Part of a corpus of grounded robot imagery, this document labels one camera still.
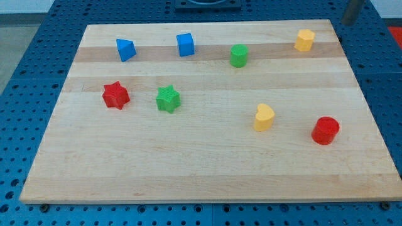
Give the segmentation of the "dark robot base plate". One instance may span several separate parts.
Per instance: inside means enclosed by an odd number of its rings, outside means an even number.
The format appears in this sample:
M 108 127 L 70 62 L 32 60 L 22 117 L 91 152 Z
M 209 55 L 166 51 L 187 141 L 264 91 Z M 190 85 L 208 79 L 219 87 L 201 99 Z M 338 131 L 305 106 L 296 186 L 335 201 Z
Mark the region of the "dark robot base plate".
M 241 0 L 173 0 L 176 11 L 241 9 Z

